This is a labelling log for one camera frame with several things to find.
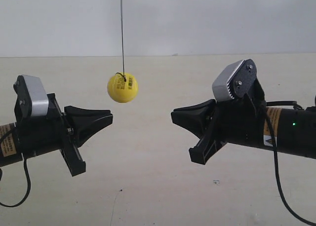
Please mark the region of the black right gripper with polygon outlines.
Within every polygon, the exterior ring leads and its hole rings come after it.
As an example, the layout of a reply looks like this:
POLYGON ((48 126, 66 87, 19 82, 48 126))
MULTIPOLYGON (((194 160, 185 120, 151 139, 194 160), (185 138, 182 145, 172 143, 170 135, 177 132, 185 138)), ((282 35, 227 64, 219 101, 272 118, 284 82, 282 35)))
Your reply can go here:
POLYGON ((175 108, 171 120, 200 139, 195 147, 189 149, 189 154, 192 162, 205 165, 227 143, 261 147, 265 107, 265 93, 256 79, 241 99, 217 104, 210 99, 197 105, 175 108), (207 120, 214 108, 212 120, 207 120))

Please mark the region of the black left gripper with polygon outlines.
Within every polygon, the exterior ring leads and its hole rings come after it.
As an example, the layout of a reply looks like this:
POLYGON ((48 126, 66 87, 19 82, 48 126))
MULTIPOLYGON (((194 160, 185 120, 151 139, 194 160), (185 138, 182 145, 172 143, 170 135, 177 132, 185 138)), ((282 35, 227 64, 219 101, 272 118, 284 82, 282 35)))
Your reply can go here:
POLYGON ((71 175, 86 172, 86 163, 79 148, 93 135, 113 123, 110 110, 88 110, 74 106, 58 105, 54 93, 49 93, 46 116, 23 117, 26 105, 16 101, 14 113, 17 121, 17 136, 22 154, 26 158, 60 151, 71 175))

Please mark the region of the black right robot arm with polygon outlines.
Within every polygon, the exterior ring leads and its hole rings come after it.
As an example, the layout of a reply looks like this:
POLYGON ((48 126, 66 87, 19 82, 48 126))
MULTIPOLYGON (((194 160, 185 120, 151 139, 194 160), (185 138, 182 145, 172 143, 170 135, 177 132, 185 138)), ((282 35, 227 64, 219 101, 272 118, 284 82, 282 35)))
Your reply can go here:
POLYGON ((259 81, 240 98, 176 108, 171 120, 198 137, 191 162, 205 165, 226 144, 316 157, 316 108, 295 101, 266 102, 259 81))

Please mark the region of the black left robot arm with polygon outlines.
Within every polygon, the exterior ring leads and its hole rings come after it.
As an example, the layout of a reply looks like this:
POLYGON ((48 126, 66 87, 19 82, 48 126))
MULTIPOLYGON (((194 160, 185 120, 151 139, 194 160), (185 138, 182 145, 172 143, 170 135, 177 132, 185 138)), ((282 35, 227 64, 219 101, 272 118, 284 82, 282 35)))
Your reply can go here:
POLYGON ((48 94, 45 116, 23 118, 16 106, 16 122, 0 127, 2 167, 53 151, 60 151, 72 176, 86 171, 79 148, 94 134, 113 123, 110 110, 61 109, 55 94, 48 94))

